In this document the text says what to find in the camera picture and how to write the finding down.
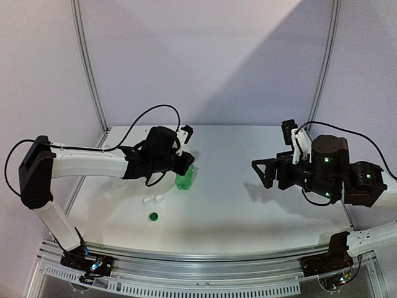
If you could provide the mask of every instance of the black cable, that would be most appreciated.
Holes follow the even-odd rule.
[[[157,179],[155,182],[153,182],[152,184],[148,184],[149,183],[149,179],[146,179],[145,181],[145,185],[147,187],[151,187],[151,186],[155,186],[157,183],[159,183],[161,180],[163,180],[164,176],[166,175],[167,172],[163,172],[163,174],[161,175],[161,177],[159,179]]]
[[[330,204],[331,204],[331,200],[329,200],[329,202],[327,202],[327,203],[324,203],[324,204],[315,203],[315,202],[313,202],[313,201],[309,200],[309,199],[308,199],[308,197],[306,196],[306,194],[305,194],[305,191],[303,190],[303,188],[302,188],[302,194],[303,194],[303,196],[305,197],[306,201],[308,201],[310,204],[312,204],[312,205],[314,205],[314,206],[318,206],[318,207],[326,207],[326,206],[328,206],[328,205],[330,205]]]
[[[351,281],[353,281],[353,279],[355,279],[355,278],[357,277],[357,275],[359,275],[360,268],[361,268],[362,255],[360,255],[360,256],[358,257],[358,259],[359,259],[360,261],[359,261],[359,267],[357,268],[357,271],[354,273],[354,275],[352,276],[352,278],[349,278],[349,280],[347,280],[347,281],[345,281],[345,282],[342,283],[343,286],[344,286],[345,284],[348,284],[348,283],[350,283]]]
[[[307,121],[307,122],[305,122],[304,124],[302,124],[301,126],[299,126],[298,130],[296,131],[296,133],[298,133],[303,127],[307,126],[308,124],[320,124],[320,125],[323,125],[323,126],[328,126],[328,127],[332,128],[332,129],[340,130],[341,132],[351,133],[352,135],[358,135],[358,136],[360,136],[360,137],[366,139],[367,141],[369,141],[369,142],[377,149],[377,151],[378,151],[378,153],[379,153],[379,155],[380,155],[380,158],[382,159],[382,162],[383,162],[383,164],[385,165],[385,168],[386,168],[386,170],[387,170],[387,173],[389,173],[389,175],[390,175],[394,180],[397,181],[397,176],[395,176],[395,175],[391,172],[391,170],[390,170],[390,168],[389,168],[389,166],[388,166],[388,164],[387,164],[387,162],[386,162],[386,159],[385,159],[385,157],[383,156],[383,153],[380,151],[378,145],[377,145],[373,140],[371,140],[369,137],[367,137],[366,135],[364,135],[364,134],[362,134],[362,133],[359,133],[359,132],[354,132],[354,131],[352,131],[352,130],[342,129],[342,128],[338,127],[338,126],[335,126],[335,125],[332,125],[332,124],[328,124],[328,123],[325,123],[325,122],[320,122],[320,121]]]
[[[178,118],[178,123],[177,123],[177,127],[176,127],[176,130],[175,130],[175,131],[177,132],[177,131],[179,130],[179,127],[181,126],[181,117],[180,117],[180,115],[179,115],[178,110],[177,110],[175,107],[173,107],[172,105],[170,105],[170,104],[158,104],[157,106],[153,106],[153,107],[147,109],[146,111],[144,111],[142,114],[140,114],[140,115],[135,119],[135,121],[131,124],[130,128],[128,129],[128,131],[126,132],[126,134],[124,135],[124,137],[122,138],[122,140],[121,140],[116,146],[114,146],[114,147],[112,147],[112,148],[101,149],[101,148],[90,148],[90,147],[59,146],[59,145],[54,145],[54,144],[52,144],[52,143],[43,143],[43,142],[39,142],[39,141],[36,141],[36,140],[28,139],[28,138],[19,141],[18,143],[16,143],[16,144],[12,147],[12,149],[11,149],[10,152],[8,153],[7,158],[6,158],[6,162],[5,162],[5,164],[4,164],[4,179],[6,180],[7,186],[9,187],[9,189],[10,189],[15,195],[17,195],[17,196],[20,197],[20,194],[11,186],[11,184],[10,184],[10,182],[9,182],[9,180],[8,180],[8,175],[7,175],[8,162],[9,162],[9,160],[10,160],[10,157],[11,157],[12,153],[15,151],[15,149],[16,149],[19,145],[21,145],[21,144],[23,144],[23,143],[36,143],[36,144],[41,144],[41,145],[49,146],[50,148],[56,148],[56,149],[82,150],[82,151],[95,151],[95,152],[109,152],[109,151],[112,151],[112,150],[117,149],[119,146],[121,146],[121,145],[123,144],[123,142],[125,141],[125,139],[128,137],[128,134],[131,132],[131,129],[136,125],[136,123],[137,123],[144,115],[146,115],[148,112],[150,112],[150,111],[152,111],[152,110],[154,110],[154,109],[160,108],[160,107],[168,107],[168,108],[170,108],[170,109],[172,109],[172,110],[175,111],[176,116],[177,116],[177,118]],[[156,183],[156,184],[159,183],[160,180],[161,180],[162,178],[163,178],[163,176],[161,176],[160,179],[157,180],[155,183]]]

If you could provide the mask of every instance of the crumpled green bottle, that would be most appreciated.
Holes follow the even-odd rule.
[[[175,185],[181,190],[188,190],[192,185],[194,166],[191,164],[186,171],[185,176],[176,175]]]

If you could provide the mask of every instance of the robotic arm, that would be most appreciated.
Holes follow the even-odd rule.
[[[113,258],[88,252],[77,229],[53,200],[51,179],[65,176],[109,176],[122,179],[146,178],[152,174],[173,171],[181,176],[194,157],[182,151],[193,130],[189,126],[174,132],[166,127],[152,127],[146,140],[134,147],[119,146],[111,151],[82,148],[67,149],[39,136],[19,166],[20,198],[32,209],[56,238],[64,254],[61,264],[86,273],[80,281],[90,282],[93,274],[109,276]]]
[[[285,144],[292,147],[291,151],[278,153],[276,158],[252,161],[252,167],[266,189],[271,188],[276,179],[281,190],[293,185],[302,187],[305,199],[316,206],[335,204],[343,194],[345,204],[366,207],[371,207],[387,189],[380,166],[367,161],[349,162],[345,138],[320,135],[311,143],[311,154],[308,154],[310,140],[294,120],[282,122],[282,132]],[[319,204],[309,201],[305,193],[311,191],[327,198],[328,202]],[[327,253],[301,259],[303,273],[313,276],[351,266],[353,257],[360,260],[363,253],[397,242],[396,230],[397,222],[394,222],[364,231],[335,234],[330,239]],[[340,286],[349,280],[341,277],[337,282]]]

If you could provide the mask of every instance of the ventilation grille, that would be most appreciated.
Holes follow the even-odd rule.
[[[80,273],[75,273],[70,269],[59,268],[48,264],[45,271],[48,275],[79,284]],[[214,290],[211,287],[204,287],[195,290],[178,289],[178,291],[170,291],[141,287],[126,281],[120,282],[119,280],[113,281],[112,279],[108,279],[106,289],[96,287],[95,285],[93,285],[93,288],[142,298],[276,298],[300,294],[299,282],[290,282],[280,286],[256,287],[253,290]]]

